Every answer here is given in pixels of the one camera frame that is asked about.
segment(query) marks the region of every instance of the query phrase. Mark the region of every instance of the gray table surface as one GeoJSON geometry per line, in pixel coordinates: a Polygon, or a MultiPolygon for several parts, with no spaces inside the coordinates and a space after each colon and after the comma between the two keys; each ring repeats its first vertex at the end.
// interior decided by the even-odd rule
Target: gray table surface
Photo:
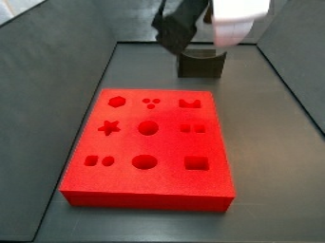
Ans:
{"type": "Polygon", "coordinates": [[[257,47],[220,80],[178,79],[158,45],[118,45],[102,88],[209,90],[238,196],[226,214],[71,207],[55,193],[36,242],[325,241],[325,140],[257,47]]]}

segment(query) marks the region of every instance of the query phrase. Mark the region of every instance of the small hole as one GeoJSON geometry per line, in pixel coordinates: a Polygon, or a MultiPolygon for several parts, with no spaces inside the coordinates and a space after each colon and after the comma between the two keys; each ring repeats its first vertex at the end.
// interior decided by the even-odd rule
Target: small hole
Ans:
{"type": "Polygon", "coordinates": [[[114,164],[114,157],[113,156],[105,157],[102,163],[105,166],[111,166],[114,164]]]}
{"type": "Polygon", "coordinates": [[[95,166],[98,161],[98,156],[87,156],[86,166],[95,166]]]}
{"type": "Polygon", "coordinates": [[[181,128],[181,132],[184,132],[184,133],[190,132],[190,125],[189,124],[182,124],[180,128],[181,128]]]}
{"type": "Polygon", "coordinates": [[[149,109],[154,109],[154,108],[155,108],[155,105],[150,103],[150,104],[147,105],[147,108],[149,108],[149,109]]]}
{"type": "Polygon", "coordinates": [[[206,133],[206,126],[205,125],[194,125],[196,133],[206,133]]]}
{"type": "Polygon", "coordinates": [[[159,126],[154,121],[145,121],[138,126],[138,132],[145,136],[154,135],[159,130],[159,126]]]}
{"type": "Polygon", "coordinates": [[[200,170],[200,171],[209,170],[209,159],[206,157],[186,156],[185,164],[188,170],[200,170]]]}
{"type": "Polygon", "coordinates": [[[149,170],[158,165],[158,159],[149,155],[141,155],[133,159],[134,166],[141,170],[149,170]]]}

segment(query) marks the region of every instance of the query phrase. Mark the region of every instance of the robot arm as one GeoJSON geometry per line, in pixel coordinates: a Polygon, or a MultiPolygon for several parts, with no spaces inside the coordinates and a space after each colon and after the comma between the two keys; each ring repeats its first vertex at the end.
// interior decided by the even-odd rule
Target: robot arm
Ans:
{"type": "Polygon", "coordinates": [[[153,21],[157,40],[176,55],[186,49],[197,32],[196,22],[209,3],[213,5],[214,44],[237,45],[248,35],[254,20],[266,16],[270,0],[184,0],[176,11],[163,16],[166,0],[153,21]]]}
{"type": "Polygon", "coordinates": [[[237,45],[254,20],[266,16],[270,0],[213,0],[213,33],[218,47],[237,45]]]}

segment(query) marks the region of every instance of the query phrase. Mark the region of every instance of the red block side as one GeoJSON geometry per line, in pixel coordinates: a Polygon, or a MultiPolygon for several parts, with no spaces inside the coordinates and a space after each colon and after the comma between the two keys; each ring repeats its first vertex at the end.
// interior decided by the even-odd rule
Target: red block side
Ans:
{"type": "Polygon", "coordinates": [[[60,191],[75,206],[226,211],[236,190],[212,93],[103,90],[60,191]]]}

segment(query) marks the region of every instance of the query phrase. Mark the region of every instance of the circular hole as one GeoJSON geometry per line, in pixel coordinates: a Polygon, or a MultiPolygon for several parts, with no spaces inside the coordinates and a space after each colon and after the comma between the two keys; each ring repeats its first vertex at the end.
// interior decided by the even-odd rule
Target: circular hole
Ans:
{"type": "Polygon", "coordinates": [[[149,170],[158,165],[158,159],[149,155],[141,155],[133,159],[134,166],[141,170],[149,170]]]}
{"type": "Polygon", "coordinates": [[[102,163],[105,166],[111,166],[114,164],[114,157],[113,156],[105,157],[102,163]]]}
{"type": "Polygon", "coordinates": [[[138,126],[138,132],[145,136],[154,135],[158,130],[159,126],[154,121],[145,121],[138,126]]]}
{"type": "Polygon", "coordinates": [[[154,109],[154,108],[155,108],[155,105],[150,103],[150,104],[147,105],[147,108],[149,108],[149,109],[154,109]]]}

